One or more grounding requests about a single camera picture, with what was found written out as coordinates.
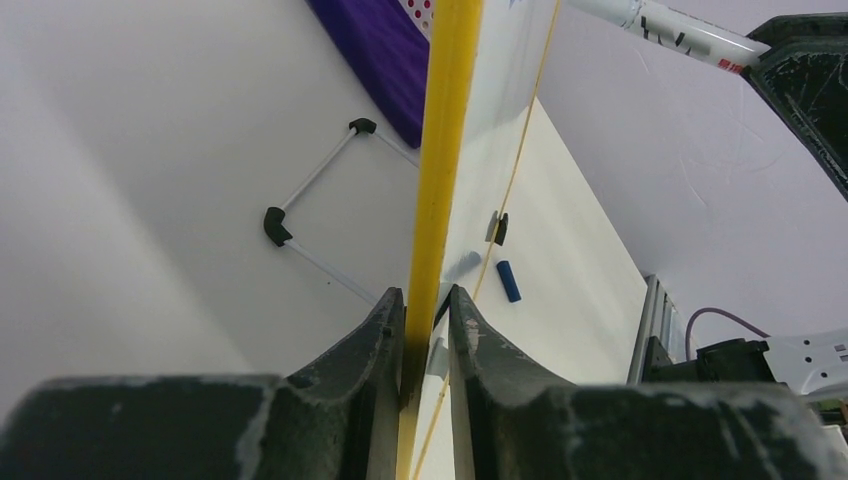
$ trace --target white board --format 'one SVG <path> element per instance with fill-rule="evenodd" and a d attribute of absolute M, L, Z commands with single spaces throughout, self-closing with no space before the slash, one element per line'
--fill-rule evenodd
<path fill-rule="evenodd" d="M 398 476 L 411 468 L 436 306 L 463 259 L 486 258 L 492 213 L 508 195 L 558 0 L 439 0 L 430 50 L 416 236 L 410 268 Z"/>
<path fill-rule="evenodd" d="M 540 104 L 506 205 L 506 242 L 494 247 L 476 305 L 527 355 L 581 385 L 623 384 L 646 286 Z M 494 263 L 509 260 L 522 300 L 509 303 Z M 441 379 L 425 378 L 416 466 Z M 450 389 L 423 457 L 421 479 L 453 471 Z"/>

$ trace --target white backdrop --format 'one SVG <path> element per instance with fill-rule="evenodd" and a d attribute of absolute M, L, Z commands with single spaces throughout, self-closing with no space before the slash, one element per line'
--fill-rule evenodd
<path fill-rule="evenodd" d="M 844 0 L 668 0 L 746 34 Z M 772 334 L 845 326 L 848 203 L 759 96 L 574 9 L 560 16 L 540 99 L 645 273 L 684 317 L 728 309 Z M 702 344 L 747 336 L 716 316 Z"/>
<path fill-rule="evenodd" d="M 362 300 L 262 232 L 382 117 L 303 0 L 0 3 L 0 416 L 60 374 L 288 374 Z M 356 139 L 286 218 L 406 287 L 417 171 Z"/>

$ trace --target white surface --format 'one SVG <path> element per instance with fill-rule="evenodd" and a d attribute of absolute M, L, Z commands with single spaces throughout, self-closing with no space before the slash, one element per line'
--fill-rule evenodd
<path fill-rule="evenodd" d="M 62 374 L 288 374 L 369 311 L 261 228 L 385 125 L 306 2 L 3 2 L 0 64 L 0 416 Z M 341 155 L 286 224 L 405 287 L 417 171 Z"/>
<path fill-rule="evenodd" d="M 763 353 L 775 381 L 808 401 L 848 395 L 848 328 L 818 335 L 769 337 Z"/>
<path fill-rule="evenodd" d="M 566 380 L 625 383 L 646 285 L 538 102 L 506 211 L 506 242 L 495 247 L 486 270 L 475 302 L 480 312 L 527 355 Z M 500 259 L 512 266 L 522 295 L 517 303 L 508 302 L 494 267 Z M 429 424 L 441 382 L 427 386 L 419 428 Z M 446 400 L 422 479 L 451 478 L 445 467 L 453 465 L 449 416 Z"/>
<path fill-rule="evenodd" d="M 556 4 L 483 2 L 442 261 L 443 286 L 459 283 L 449 273 L 469 252 L 486 255 L 486 232 L 512 176 Z M 479 274 L 468 278 L 462 285 L 473 294 Z M 442 288 L 438 304 L 445 295 Z"/>
<path fill-rule="evenodd" d="M 668 0 L 747 33 L 844 0 Z M 734 75 L 574 9 L 560 15 L 539 98 L 636 264 L 684 318 L 732 311 L 773 335 L 844 326 L 848 204 Z M 702 345 L 750 337 L 718 316 Z"/>

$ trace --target white panel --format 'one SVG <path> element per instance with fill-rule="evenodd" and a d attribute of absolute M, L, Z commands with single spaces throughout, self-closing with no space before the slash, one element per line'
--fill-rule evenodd
<path fill-rule="evenodd" d="M 747 33 L 845 0 L 668 0 Z M 848 203 L 741 78 L 564 8 L 539 98 L 610 220 L 682 317 L 772 335 L 845 325 Z M 703 345 L 756 336 L 699 320 Z"/>
<path fill-rule="evenodd" d="M 530 121 L 477 306 L 534 360 L 575 383 L 624 383 L 645 282 L 541 105 Z M 509 303 L 495 270 L 508 260 L 522 299 Z"/>
<path fill-rule="evenodd" d="M 512 176 L 556 4 L 555 0 L 483 3 L 442 263 L 447 284 L 457 279 L 445 274 L 468 252 L 485 256 L 486 231 Z"/>

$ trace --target black connector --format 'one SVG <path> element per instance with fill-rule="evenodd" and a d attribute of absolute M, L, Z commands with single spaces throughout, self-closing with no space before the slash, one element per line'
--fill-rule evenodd
<path fill-rule="evenodd" d="M 495 243 L 503 247 L 503 242 L 506 240 L 506 228 L 509 226 L 509 214 L 504 212 L 501 219 L 498 220 L 498 231 L 495 233 Z"/>
<path fill-rule="evenodd" d="M 356 120 L 347 124 L 347 128 L 355 128 L 356 134 L 359 135 L 362 132 L 367 134 L 372 134 L 377 130 L 377 124 L 367 118 L 357 118 Z"/>
<path fill-rule="evenodd" d="M 265 229 L 265 235 L 274 242 L 274 245 L 282 247 L 287 241 L 294 238 L 286 227 L 283 226 L 283 219 L 286 218 L 286 212 L 279 207 L 268 207 L 265 212 L 265 220 L 262 226 Z"/>

